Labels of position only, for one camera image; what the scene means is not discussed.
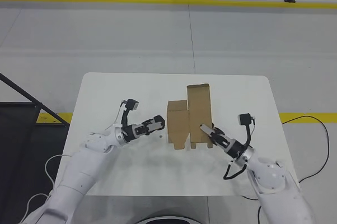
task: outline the white table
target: white table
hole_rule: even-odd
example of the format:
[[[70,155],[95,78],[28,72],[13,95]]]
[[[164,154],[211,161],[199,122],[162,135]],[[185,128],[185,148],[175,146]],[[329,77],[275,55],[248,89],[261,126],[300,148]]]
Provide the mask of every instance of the white table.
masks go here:
[[[89,132],[105,129],[116,117],[122,99],[136,99],[138,109],[129,124],[155,115],[166,118],[169,100],[187,99],[187,85],[210,84],[212,119],[232,138],[246,141],[246,130],[237,116],[256,117],[251,145],[264,157],[283,161],[297,181],[273,94],[264,76],[197,74],[88,73],[84,76],[64,154],[74,154]],[[167,143],[167,129],[141,137],[125,146],[117,161],[88,195],[254,195],[246,173],[223,180],[230,157],[219,147],[198,144],[190,150],[174,150]],[[69,157],[62,158],[60,180]]]

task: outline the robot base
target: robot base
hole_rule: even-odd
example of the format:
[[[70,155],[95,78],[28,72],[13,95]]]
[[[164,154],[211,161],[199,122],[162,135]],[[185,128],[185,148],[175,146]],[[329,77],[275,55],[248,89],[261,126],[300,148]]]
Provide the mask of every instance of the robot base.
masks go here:
[[[179,216],[161,216],[149,218],[136,224],[202,224],[195,220]]]

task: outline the black cable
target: black cable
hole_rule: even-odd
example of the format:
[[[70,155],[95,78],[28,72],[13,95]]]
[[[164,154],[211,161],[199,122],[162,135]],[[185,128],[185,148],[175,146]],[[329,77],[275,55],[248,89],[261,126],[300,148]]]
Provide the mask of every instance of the black cable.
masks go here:
[[[245,125],[246,126],[246,131],[247,131],[247,141],[244,144],[245,150],[248,148],[249,144],[251,143],[251,130],[249,128],[249,124]]]
[[[317,175],[318,173],[320,173],[320,172],[324,169],[325,165],[327,164],[327,161],[329,160],[329,154],[330,154],[329,133],[328,133],[328,131],[327,131],[327,129],[326,129],[325,124],[324,124],[321,120],[319,120],[318,118],[315,118],[314,116],[304,115],[304,116],[299,116],[299,117],[297,117],[297,118],[293,118],[293,119],[291,119],[291,120],[287,120],[286,122],[283,122],[282,125],[283,125],[283,124],[287,124],[287,123],[289,123],[289,122],[292,122],[292,121],[294,121],[294,120],[300,119],[300,118],[312,118],[312,119],[317,120],[321,125],[323,125],[323,127],[324,127],[324,129],[325,129],[325,133],[326,133],[327,156],[326,156],[326,160],[325,160],[324,164],[322,165],[322,167],[321,167],[317,172],[315,172],[314,174],[312,174],[312,175],[310,175],[310,176],[307,176],[307,177],[301,179],[301,180],[299,181],[299,183],[303,182],[304,180],[306,180],[306,179],[308,179],[308,178],[312,178],[313,176],[315,176],[315,175]],[[257,215],[258,224],[260,224],[259,214],[260,214],[261,208],[262,208],[262,206],[260,206],[260,207],[258,208],[258,215]]]
[[[248,200],[258,200],[258,199],[255,199],[255,198],[249,198],[249,197],[246,197],[244,195],[241,195],[241,197],[244,197],[245,199],[248,199]]]
[[[258,208],[258,212],[257,212],[257,219],[258,219],[258,224],[260,224],[260,218],[259,218],[259,214],[260,214],[260,210],[261,210],[262,206],[259,206]]]
[[[123,112],[123,116],[121,117],[121,124],[123,127],[126,127],[128,125],[128,114],[129,114],[130,110],[126,109]]]
[[[236,178],[238,175],[242,174],[246,170],[247,164],[243,165],[242,170],[238,171],[237,173],[233,174],[232,176],[227,176],[229,171],[230,171],[230,168],[231,168],[231,164],[228,164],[227,171],[223,176],[224,180],[231,180],[233,178]]]

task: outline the box flap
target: box flap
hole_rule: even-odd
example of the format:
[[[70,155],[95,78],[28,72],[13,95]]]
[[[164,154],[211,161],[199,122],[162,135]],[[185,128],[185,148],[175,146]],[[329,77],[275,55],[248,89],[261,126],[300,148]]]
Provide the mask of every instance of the box flap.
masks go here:
[[[189,132],[187,101],[169,101],[167,104],[168,142],[173,143],[176,150],[183,150]]]

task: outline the white cable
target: white cable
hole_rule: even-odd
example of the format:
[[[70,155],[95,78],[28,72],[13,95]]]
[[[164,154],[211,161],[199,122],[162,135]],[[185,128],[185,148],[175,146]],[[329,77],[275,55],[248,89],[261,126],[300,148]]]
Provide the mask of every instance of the white cable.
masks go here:
[[[31,201],[33,198],[37,197],[38,195],[44,195],[44,196],[46,196],[46,198],[48,198],[48,195],[43,194],[43,193],[39,193],[39,194],[33,195],[33,196],[28,200],[28,202],[27,202],[27,210],[25,211],[25,214],[24,214],[22,220],[21,220],[19,223],[23,223],[23,221],[24,221],[24,219],[27,217],[27,214],[28,214],[28,211],[29,211],[29,203],[30,203],[30,201]]]
[[[121,104],[119,106],[119,110],[118,110],[118,113],[116,115],[116,118],[115,118],[114,122],[112,124],[110,124],[105,130],[108,130],[108,128],[110,128],[111,126],[113,126],[113,124],[116,123],[116,121],[117,121],[117,119],[119,117],[119,114],[120,114],[121,107],[123,106],[123,104],[124,104],[124,100],[121,101]]]
[[[53,189],[54,189],[54,180],[53,180],[53,178],[48,174],[48,171],[46,170],[46,166],[47,166],[48,162],[49,162],[51,159],[53,159],[53,158],[55,158],[55,157],[58,157],[58,156],[60,156],[60,157],[62,157],[62,156],[68,156],[68,157],[71,157],[71,155],[55,155],[55,156],[52,156],[51,158],[49,158],[49,159],[45,162],[45,165],[44,165],[45,174],[46,174],[47,177],[49,178],[50,182],[52,182]]]
[[[44,165],[44,171],[45,171],[46,176],[49,178],[50,182],[52,182],[53,189],[49,192],[49,195],[46,195],[46,194],[44,194],[44,193],[39,193],[39,194],[33,195],[33,196],[28,200],[28,202],[27,202],[27,210],[26,210],[26,212],[25,212],[25,214],[24,214],[22,220],[20,221],[20,223],[22,223],[22,222],[24,221],[24,219],[26,218],[26,216],[27,216],[27,214],[28,214],[28,211],[29,211],[29,203],[30,203],[30,201],[31,201],[33,198],[35,198],[35,197],[38,196],[38,195],[44,195],[44,196],[46,196],[46,200],[45,200],[45,202],[46,202],[46,201],[50,198],[51,194],[54,192],[54,180],[53,180],[53,178],[49,175],[49,173],[48,173],[48,171],[47,171],[47,169],[46,169],[46,166],[47,166],[48,162],[49,162],[51,159],[53,159],[53,158],[55,158],[55,157],[59,157],[59,156],[60,156],[60,157],[62,157],[62,156],[68,156],[68,157],[71,157],[71,155],[55,155],[55,156],[52,156],[51,158],[49,158],[49,159],[45,162],[45,165]]]
[[[254,130],[256,129],[256,125],[253,125],[253,130],[251,132],[251,135],[253,134]]]

